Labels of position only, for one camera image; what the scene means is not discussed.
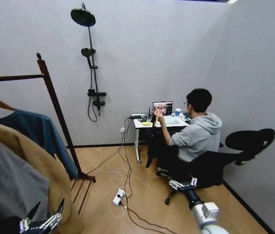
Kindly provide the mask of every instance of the black baseboard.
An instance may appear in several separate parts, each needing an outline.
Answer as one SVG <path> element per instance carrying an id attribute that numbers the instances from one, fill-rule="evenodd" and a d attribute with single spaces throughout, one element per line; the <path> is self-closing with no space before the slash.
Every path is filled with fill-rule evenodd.
<path id="1" fill-rule="evenodd" d="M 252 215 L 252 217 L 265 229 L 268 234 L 275 234 L 275 232 L 267 225 L 267 223 L 262 220 L 258 214 L 237 194 L 226 181 L 223 181 L 223 185 L 228 189 L 228 191 L 240 202 L 240 204 Z"/>
<path id="2" fill-rule="evenodd" d="M 126 146 L 130 146 L 130 145 L 134 145 L 135 143 L 125 143 L 123 145 Z M 110 147 L 110 146 L 120 146 L 121 143 L 117 143 L 117 144 L 102 144 L 102 145 L 74 145 L 74 148 L 90 148 L 90 147 Z M 147 142 L 140 142 L 138 143 L 138 145 L 148 145 Z"/>

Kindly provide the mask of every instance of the gray hoodie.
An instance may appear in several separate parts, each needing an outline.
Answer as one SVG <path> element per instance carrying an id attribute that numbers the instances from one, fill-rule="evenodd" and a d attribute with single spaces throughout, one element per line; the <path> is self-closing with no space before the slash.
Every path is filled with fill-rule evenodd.
<path id="1" fill-rule="evenodd" d="M 190 162 L 206 151 L 219 150 L 221 119 L 207 112 L 205 116 L 195 117 L 190 125 L 175 133 L 169 145 L 177 145 L 178 158 Z"/>

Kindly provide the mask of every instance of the black hair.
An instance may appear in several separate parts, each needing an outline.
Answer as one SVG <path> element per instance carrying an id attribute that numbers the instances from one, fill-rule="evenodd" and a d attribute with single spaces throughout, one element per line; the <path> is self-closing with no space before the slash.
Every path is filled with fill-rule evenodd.
<path id="1" fill-rule="evenodd" d="M 212 95 L 206 89 L 194 89 L 186 98 L 188 105 L 191 104 L 198 113 L 205 112 L 212 101 Z"/>

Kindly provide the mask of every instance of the floor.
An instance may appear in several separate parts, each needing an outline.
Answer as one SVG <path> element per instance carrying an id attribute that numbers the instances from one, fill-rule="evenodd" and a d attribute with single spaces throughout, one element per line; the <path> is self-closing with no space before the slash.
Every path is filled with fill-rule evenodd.
<path id="1" fill-rule="evenodd" d="M 113 155 L 119 147 L 97 147 L 76 149 L 81 168 L 83 172 L 89 172 L 95 168 L 98 163 Z M 156 162 L 147 169 L 145 163 L 147 160 L 147 146 L 140 146 L 140 157 L 143 164 L 137 164 L 135 149 L 133 146 L 127 146 L 127 156 L 132 168 L 131 187 L 133 195 L 129 199 L 129 208 L 134 210 L 141 218 L 150 223 L 169 228 L 178 234 L 199 234 L 196 222 L 188 208 L 188 202 L 185 196 L 177 193 L 169 206 L 165 205 L 165 199 L 171 192 L 168 181 L 165 178 L 157 177 Z M 121 149 L 121 155 L 125 158 L 124 148 Z M 110 174 L 111 169 L 124 168 Z M 92 184 L 86 197 L 80 217 L 84 221 L 86 228 L 83 234 L 153 234 L 154 231 L 144 230 L 136 226 L 129 218 L 127 211 L 121 218 L 111 216 L 108 208 L 110 201 L 110 210 L 114 216 L 121 216 L 125 211 L 122 206 L 115 207 L 112 200 L 117 192 L 116 186 L 121 183 L 124 186 L 128 173 L 128 165 L 116 154 L 97 170 L 90 173 L 96 176 L 96 183 Z M 87 184 L 84 183 L 80 190 L 75 205 L 79 209 L 83 194 L 86 192 Z M 73 197 L 77 193 L 81 182 L 78 181 L 73 189 Z M 223 186 L 214 186 L 208 189 L 196 191 L 198 196 L 206 202 L 213 201 L 220 208 L 218 215 L 218 225 L 224 227 L 231 234 L 265 234 L 264 229 L 255 221 L 255 219 L 243 208 L 243 206 L 229 193 Z M 133 220 L 139 225 L 159 230 L 163 233 L 171 232 L 150 226 L 140 221 L 132 212 Z"/>

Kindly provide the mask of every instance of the hanging jacket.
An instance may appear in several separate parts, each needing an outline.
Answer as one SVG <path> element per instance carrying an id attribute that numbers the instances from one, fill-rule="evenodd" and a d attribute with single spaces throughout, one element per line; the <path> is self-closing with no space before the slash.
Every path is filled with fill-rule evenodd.
<path id="1" fill-rule="evenodd" d="M 0 118 L 0 124 L 13 128 L 29 137 L 50 155 L 57 155 L 67 173 L 77 178 L 77 167 L 67 152 L 53 121 L 48 116 L 15 110 L 12 114 Z"/>
<path id="2" fill-rule="evenodd" d="M 49 180 L 0 143 L 0 222 L 26 217 L 41 202 L 33 221 L 46 220 Z"/>
<path id="3" fill-rule="evenodd" d="M 20 132 L 0 124 L 0 142 L 27 161 L 42 176 L 49 179 L 48 208 L 55 213 L 64 198 L 63 219 L 57 229 L 59 234 L 79 234 L 84 229 L 71 202 L 70 180 L 55 158 Z"/>

